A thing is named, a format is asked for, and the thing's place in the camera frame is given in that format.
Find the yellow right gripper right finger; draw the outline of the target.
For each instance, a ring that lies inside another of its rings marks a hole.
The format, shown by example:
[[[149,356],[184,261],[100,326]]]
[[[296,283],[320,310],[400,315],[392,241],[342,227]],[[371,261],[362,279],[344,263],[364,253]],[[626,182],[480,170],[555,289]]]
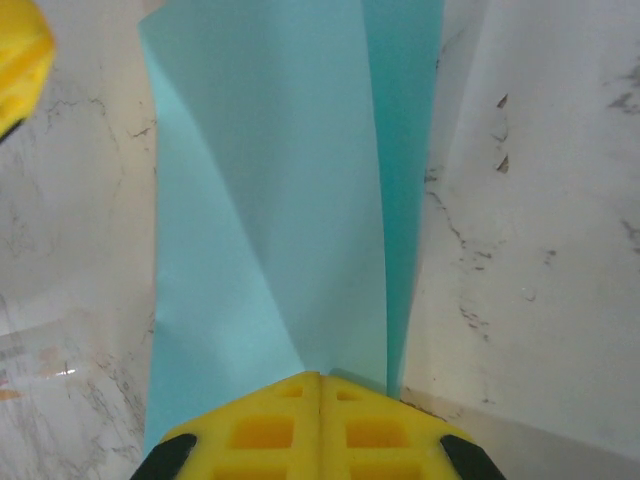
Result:
[[[321,480],[500,480],[463,430],[335,376],[321,378]]]

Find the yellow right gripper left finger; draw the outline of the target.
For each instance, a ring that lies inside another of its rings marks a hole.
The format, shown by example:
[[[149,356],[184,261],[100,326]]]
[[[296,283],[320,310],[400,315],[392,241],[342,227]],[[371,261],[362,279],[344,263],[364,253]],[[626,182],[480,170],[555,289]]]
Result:
[[[172,428],[132,480],[320,480],[320,374],[305,372]]]

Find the teal square paper sheet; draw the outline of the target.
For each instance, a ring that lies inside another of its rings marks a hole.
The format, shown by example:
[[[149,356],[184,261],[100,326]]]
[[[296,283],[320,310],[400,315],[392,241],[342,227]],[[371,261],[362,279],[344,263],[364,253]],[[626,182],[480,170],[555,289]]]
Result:
[[[302,371],[402,382],[444,0],[165,0],[146,449]]]

